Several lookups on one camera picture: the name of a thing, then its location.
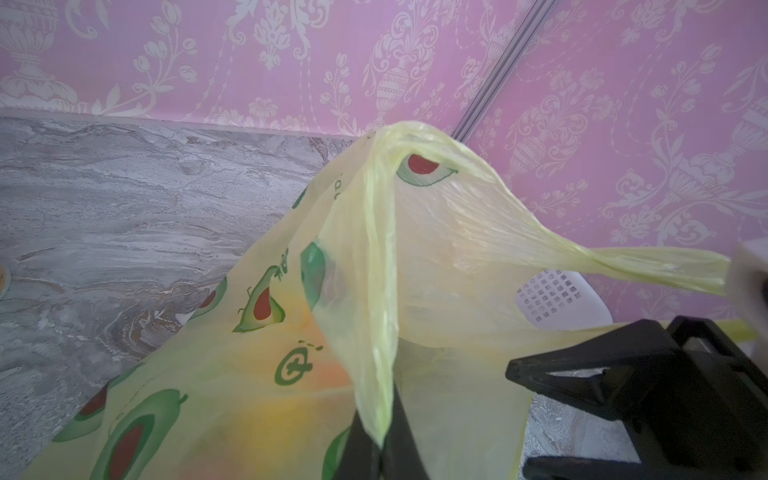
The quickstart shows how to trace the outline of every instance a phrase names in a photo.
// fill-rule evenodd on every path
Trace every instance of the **damask pattern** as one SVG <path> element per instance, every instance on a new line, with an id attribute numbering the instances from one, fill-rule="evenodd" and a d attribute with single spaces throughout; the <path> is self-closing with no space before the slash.
<path id="1" fill-rule="evenodd" d="M 452 131 L 532 3 L 0 0 L 0 108 Z"/>
<path id="2" fill-rule="evenodd" d="M 768 4 L 562 0 L 469 147 L 589 247 L 733 253 L 768 235 Z M 616 321 L 725 299 L 589 276 Z"/>

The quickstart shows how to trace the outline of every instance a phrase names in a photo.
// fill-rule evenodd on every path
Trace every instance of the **white object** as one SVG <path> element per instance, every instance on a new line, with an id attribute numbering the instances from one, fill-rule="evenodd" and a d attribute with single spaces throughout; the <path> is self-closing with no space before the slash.
<path id="1" fill-rule="evenodd" d="M 768 237 L 737 247 L 725 287 L 739 317 L 757 332 L 750 358 L 768 375 Z"/>
<path id="2" fill-rule="evenodd" d="M 544 270 L 520 287 L 515 303 L 525 318 L 545 330 L 611 325 L 613 317 L 578 272 Z"/>

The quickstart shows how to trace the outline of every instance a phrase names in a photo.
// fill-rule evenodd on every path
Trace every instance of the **pink wallpaper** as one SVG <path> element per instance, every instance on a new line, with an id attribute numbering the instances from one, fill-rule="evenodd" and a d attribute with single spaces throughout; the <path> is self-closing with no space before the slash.
<path id="1" fill-rule="evenodd" d="M 768 235 L 768 2 L 561 0 L 468 142 L 554 232 L 730 255 Z M 735 316 L 592 276 L 616 321 Z"/>
<path id="2" fill-rule="evenodd" d="M 0 107 L 452 131 L 532 0 L 0 0 Z"/>

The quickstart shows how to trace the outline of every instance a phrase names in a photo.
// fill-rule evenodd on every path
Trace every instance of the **green logo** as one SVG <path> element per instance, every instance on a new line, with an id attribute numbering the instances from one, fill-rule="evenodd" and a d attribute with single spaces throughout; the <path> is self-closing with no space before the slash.
<path id="1" fill-rule="evenodd" d="M 275 383 L 288 386 L 301 380 L 301 377 L 312 369 L 312 364 L 308 362 L 309 354 L 309 350 L 304 346 L 288 352 L 286 358 L 277 366 Z"/>
<path id="2" fill-rule="evenodd" d="M 286 248 L 286 252 L 282 256 L 282 260 L 280 261 L 280 266 L 277 268 L 277 271 L 275 272 L 275 277 L 282 282 L 284 273 L 288 273 L 288 249 L 287 248 Z"/>

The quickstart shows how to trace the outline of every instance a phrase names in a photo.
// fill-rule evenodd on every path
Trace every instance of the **floral pattern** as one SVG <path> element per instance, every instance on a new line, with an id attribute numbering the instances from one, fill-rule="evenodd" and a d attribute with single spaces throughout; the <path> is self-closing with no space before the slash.
<path id="1" fill-rule="evenodd" d="M 531 6 L 0 0 L 0 108 L 350 137 L 417 118 L 451 132 Z"/>
<path id="2" fill-rule="evenodd" d="M 730 255 L 768 235 L 768 31 L 755 18 L 768 4 L 563 0 L 468 146 L 583 245 Z M 735 316 L 717 296 L 587 278 L 614 321 Z"/>

